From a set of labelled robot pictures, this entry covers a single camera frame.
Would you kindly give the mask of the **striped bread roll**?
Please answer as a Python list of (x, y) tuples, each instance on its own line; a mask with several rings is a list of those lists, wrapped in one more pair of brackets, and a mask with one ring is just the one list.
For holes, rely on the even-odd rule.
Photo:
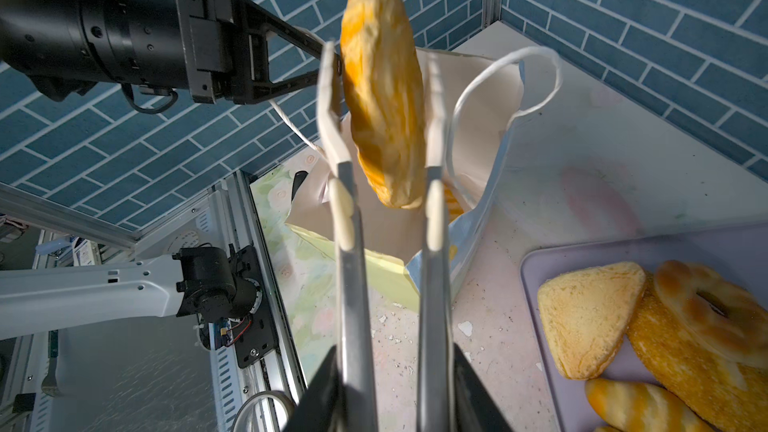
[(464, 208), (460, 200), (456, 197), (453, 189), (448, 185), (444, 186), (444, 200), (450, 222), (455, 221), (464, 214)]

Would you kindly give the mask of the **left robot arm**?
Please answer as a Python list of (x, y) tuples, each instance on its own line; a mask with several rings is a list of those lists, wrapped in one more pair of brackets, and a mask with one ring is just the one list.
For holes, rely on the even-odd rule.
[[(341, 65), (330, 44), (250, 0), (1, 0), (1, 59), (61, 102), (116, 84), (136, 117), (180, 91), (199, 104), (264, 102)], [(216, 247), (121, 265), (12, 271), (1, 277), (1, 335), (194, 313), (248, 314), (255, 286)]]

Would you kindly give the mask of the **white metal tongs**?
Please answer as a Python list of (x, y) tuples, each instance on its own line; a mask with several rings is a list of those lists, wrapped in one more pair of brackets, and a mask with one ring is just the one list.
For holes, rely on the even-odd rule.
[(370, 193), (359, 193), (362, 176), (352, 148), (351, 121), (341, 119), (342, 86), (332, 43), (324, 44), (317, 91), (317, 122), (330, 168), (327, 185), (337, 260), (337, 347), (341, 425), (348, 431), (377, 428), (373, 343), (366, 265), (377, 257), (405, 266), (415, 260), (419, 274), (417, 428), (457, 428), (454, 353), (450, 332), (449, 216), (443, 168), (449, 145), (449, 115), (442, 99), (440, 73), (431, 54), (423, 84), (426, 124), (426, 194), (413, 211), (390, 219)]

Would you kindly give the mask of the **long glazed loaf bread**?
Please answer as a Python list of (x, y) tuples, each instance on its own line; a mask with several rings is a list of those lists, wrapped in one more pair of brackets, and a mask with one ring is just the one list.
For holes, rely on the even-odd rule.
[(379, 201), (416, 209), (425, 195), (424, 85), (403, 0), (347, 0), (343, 85), (358, 160)]

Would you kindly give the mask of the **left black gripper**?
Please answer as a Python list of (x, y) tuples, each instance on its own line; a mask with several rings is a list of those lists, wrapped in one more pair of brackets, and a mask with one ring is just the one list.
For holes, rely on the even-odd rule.
[[(198, 103), (257, 104), (318, 83), (310, 71), (274, 83), (269, 78), (265, 15), (250, 0), (176, 0), (188, 90)], [(320, 59), (325, 42), (269, 15), (263, 29)]]

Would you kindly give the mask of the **twisted ring bread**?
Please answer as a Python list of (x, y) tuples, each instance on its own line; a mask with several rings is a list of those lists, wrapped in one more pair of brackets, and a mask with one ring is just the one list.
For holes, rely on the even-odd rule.
[(654, 290), (680, 324), (710, 352), (749, 367), (767, 367), (767, 310), (746, 289), (701, 263), (670, 260)]

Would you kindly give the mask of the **paper bag with floral sides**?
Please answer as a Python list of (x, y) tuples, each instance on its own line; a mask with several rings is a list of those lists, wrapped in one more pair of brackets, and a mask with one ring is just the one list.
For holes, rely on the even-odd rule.
[(425, 155), (414, 178), (424, 188), (412, 209), (385, 206), (368, 185), (362, 159), (341, 113), (335, 54), (320, 59), (316, 118), (320, 162), (295, 196), (287, 226), (318, 250), (362, 257), (373, 286), (410, 308), (425, 290), (426, 273), (459, 288), (487, 222), (512, 138), (526, 116), (523, 63), (562, 62), (546, 47), (525, 47), (497, 59), (420, 50), (418, 77), (426, 114), (417, 143)]

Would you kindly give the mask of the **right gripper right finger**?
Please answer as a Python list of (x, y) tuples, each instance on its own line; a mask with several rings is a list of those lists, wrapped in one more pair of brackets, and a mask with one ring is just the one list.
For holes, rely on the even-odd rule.
[(458, 344), (453, 344), (457, 430), (512, 432)]

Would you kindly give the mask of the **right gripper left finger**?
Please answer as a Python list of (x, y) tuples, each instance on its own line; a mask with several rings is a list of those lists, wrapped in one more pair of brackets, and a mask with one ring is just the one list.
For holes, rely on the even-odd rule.
[(340, 397), (337, 347), (332, 346), (316, 371), (284, 432), (329, 432), (335, 425)]

